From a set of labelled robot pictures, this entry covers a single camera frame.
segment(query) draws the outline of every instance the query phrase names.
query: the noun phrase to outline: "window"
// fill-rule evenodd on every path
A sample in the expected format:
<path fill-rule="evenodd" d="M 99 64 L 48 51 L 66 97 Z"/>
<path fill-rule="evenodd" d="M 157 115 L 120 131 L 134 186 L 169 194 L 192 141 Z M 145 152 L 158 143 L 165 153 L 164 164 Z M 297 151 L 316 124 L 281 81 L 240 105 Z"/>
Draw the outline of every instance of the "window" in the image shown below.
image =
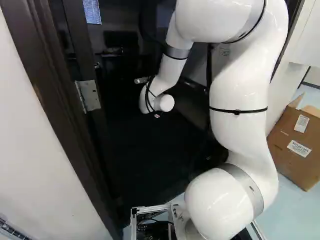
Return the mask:
<path fill-rule="evenodd" d="M 98 0 L 82 0 L 87 24 L 101 24 Z"/>

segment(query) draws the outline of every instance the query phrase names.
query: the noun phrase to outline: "black band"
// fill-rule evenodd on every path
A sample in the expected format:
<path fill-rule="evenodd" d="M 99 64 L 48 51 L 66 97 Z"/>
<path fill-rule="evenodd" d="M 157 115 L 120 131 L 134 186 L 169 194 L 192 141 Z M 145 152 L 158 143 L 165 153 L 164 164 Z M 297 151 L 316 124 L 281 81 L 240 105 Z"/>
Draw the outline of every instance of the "black band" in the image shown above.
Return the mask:
<path fill-rule="evenodd" d="M 238 39 L 234 40 L 234 41 L 225 41 L 223 42 L 224 44 L 233 44 L 233 43 L 236 43 L 236 42 L 239 42 L 240 40 L 246 38 L 249 34 L 251 34 L 253 32 L 253 30 L 256 29 L 257 25 L 260 23 L 263 15 L 265 14 L 265 10 L 266 10 L 266 5 L 267 5 L 267 1 L 266 0 L 263 0 L 263 8 L 262 8 L 262 12 L 258 18 L 258 20 L 256 21 L 255 25 L 245 34 L 243 35 L 240 35 Z"/>
<path fill-rule="evenodd" d="M 219 108 L 214 108 L 209 106 L 210 110 L 217 111 L 217 112 L 222 112 L 222 113 L 227 113 L 227 114 L 234 114 L 234 115 L 240 115 L 240 114 L 254 114 L 254 113 L 262 113 L 268 110 L 268 107 L 262 108 L 262 109 L 257 109 L 257 110 L 226 110 L 226 109 L 219 109 Z"/>
<path fill-rule="evenodd" d="M 175 60 L 185 60 L 189 53 L 190 49 L 178 49 L 167 43 L 163 46 L 163 54 Z"/>

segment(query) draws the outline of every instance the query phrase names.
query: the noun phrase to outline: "white cabinet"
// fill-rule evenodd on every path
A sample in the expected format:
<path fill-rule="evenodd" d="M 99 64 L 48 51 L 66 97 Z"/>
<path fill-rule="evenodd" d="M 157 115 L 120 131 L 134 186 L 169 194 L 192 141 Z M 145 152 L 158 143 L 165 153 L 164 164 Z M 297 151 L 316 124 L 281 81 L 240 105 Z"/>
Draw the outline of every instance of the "white cabinet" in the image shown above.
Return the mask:
<path fill-rule="evenodd" d="M 311 8 L 306 25 L 289 61 L 320 68 L 320 0 L 315 0 Z"/>

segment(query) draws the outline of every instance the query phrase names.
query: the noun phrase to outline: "label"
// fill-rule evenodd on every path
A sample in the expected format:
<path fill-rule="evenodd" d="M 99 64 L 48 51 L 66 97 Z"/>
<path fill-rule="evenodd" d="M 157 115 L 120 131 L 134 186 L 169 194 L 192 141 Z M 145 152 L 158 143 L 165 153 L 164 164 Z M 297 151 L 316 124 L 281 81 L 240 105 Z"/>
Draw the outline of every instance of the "label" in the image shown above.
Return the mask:
<path fill-rule="evenodd" d="M 296 142 L 295 140 L 291 140 L 287 148 L 304 158 L 306 158 L 309 155 L 309 153 L 311 153 L 312 151 L 312 149 L 307 148 L 306 146 L 303 146 L 302 144 Z"/>
<path fill-rule="evenodd" d="M 303 116 L 300 114 L 298 117 L 298 121 L 296 121 L 296 124 L 294 126 L 294 130 L 300 133 L 305 133 L 307 125 L 309 123 L 310 118 L 307 116 Z"/>

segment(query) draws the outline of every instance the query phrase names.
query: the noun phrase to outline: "white wall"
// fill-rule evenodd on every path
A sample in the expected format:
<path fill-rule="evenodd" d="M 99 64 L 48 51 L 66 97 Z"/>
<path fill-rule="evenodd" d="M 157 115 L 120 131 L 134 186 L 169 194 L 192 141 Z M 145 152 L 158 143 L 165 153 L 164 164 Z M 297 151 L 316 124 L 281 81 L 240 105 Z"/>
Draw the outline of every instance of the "white wall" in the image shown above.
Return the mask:
<path fill-rule="evenodd" d="M 289 41 L 283 57 L 270 84 L 266 126 L 267 133 L 271 131 L 281 117 L 283 110 L 287 104 L 290 103 L 291 98 L 308 70 L 309 66 L 307 65 L 291 62 L 291 56 L 296 51 L 314 3 L 315 0 L 305 0 L 301 6 L 300 13 L 294 20 L 289 33 Z"/>
<path fill-rule="evenodd" d="M 304 82 L 320 86 L 320 68 L 311 67 L 305 76 Z"/>
<path fill-rule="evenodd" d="M 0 53 L 0 216 L 34 239 L 110 240 L 38 101 L 2 11 Z"/>

